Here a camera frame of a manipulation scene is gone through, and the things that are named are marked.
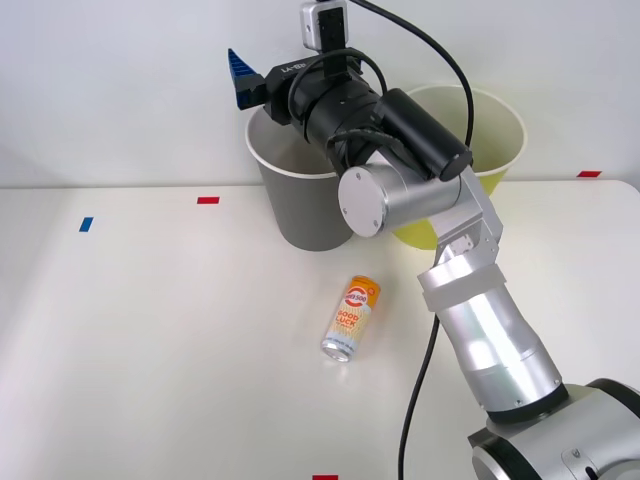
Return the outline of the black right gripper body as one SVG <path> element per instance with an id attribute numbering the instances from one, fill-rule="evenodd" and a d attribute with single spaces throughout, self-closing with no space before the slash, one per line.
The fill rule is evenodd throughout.
<path id="1" fill-rule="evenodd" d="M 364 125 L 361 61 L 320 55 L 278 65 L 265 80 L 264 109 L 301 134 L 337 134 Z"/>

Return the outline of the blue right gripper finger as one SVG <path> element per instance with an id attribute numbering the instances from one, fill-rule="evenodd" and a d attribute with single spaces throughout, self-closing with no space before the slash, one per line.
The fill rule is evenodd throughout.
<path id="1" fill-rule="evenodd" d="M 242 60 L 233 49 L 229 48 L 227 55 L 231 78 L 237 93 L 251 92 L 265 86 L 264 77 Z"/>
<path id="2" fill-rule="evenodd" d="M 239 109 L 250 109 L 265 103 L 263 78 L 239 78 L 235 81 L 234 87 Z"/>

